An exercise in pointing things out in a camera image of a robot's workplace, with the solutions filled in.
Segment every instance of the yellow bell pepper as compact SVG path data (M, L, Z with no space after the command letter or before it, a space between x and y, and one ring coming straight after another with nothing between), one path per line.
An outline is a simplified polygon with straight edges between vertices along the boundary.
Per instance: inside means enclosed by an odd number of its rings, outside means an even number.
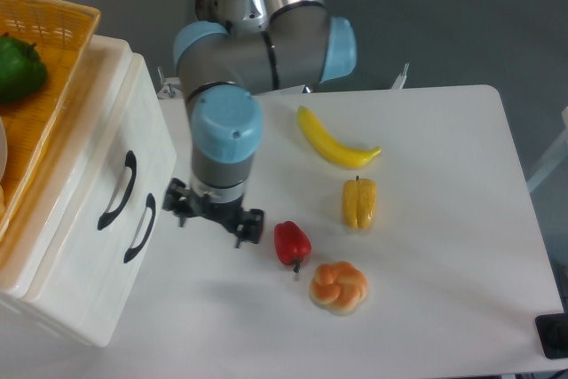
M351 228L368 228L375 212L376 184L356 177L343 185L343 221Z

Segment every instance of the table surface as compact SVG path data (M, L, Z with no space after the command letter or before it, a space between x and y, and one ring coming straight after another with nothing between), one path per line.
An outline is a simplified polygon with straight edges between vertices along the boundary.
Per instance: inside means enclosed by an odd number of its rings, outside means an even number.
M562 311L499 94L487 86L265 95L264 140L245 208L264 209L259 245L234 249L220 225L179 228L162 212L111 343L67 343L0 315L2 377L434 378L558 370L535 316ZM183 104L161 101L189 178ZM311 108L354 146L381 145L363 170L326 162L296 125ZM341 223L343 182L377 183L372 228ZM312 241L295 276L273 227ZM350 316L316 306L316 266L352 262L369 281Z

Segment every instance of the blue joint cap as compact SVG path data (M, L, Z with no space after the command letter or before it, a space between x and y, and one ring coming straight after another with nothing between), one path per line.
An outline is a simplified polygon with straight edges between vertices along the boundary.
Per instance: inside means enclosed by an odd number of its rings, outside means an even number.
M178 74L178 62L187 49L199 39L209 35L229 36L227 29L217 22L197 21L185 26L174 40L174 67Z
M215 162L234 164L256 152L263 137L263 111L250 92L220 84L198 98L190 121L193 143Z
M357 42L351 23L345 18L332 17L321 82L349 75L356 65Z

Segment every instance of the toy banana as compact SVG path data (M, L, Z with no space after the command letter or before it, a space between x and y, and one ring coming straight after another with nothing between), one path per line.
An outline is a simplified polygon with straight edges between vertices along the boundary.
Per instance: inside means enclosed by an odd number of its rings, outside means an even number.
M341 144L327 132L318 117L307 107L298 108L297 120L308 141L330 162L346 168L362 168L381 152L379 146L370 150L359 150Z

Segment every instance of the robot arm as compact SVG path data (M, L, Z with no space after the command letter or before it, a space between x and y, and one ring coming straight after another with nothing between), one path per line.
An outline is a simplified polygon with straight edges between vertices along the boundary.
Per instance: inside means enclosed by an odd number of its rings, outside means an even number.
M251 94L348 75L357 47L349 21L331 17L323 0L201 1L206 19L183 28L174 43L192 176L188 189L172 181L164 208L220 223L238 246L258 242L264 220L262 210L241 206L262 139L262 110Z

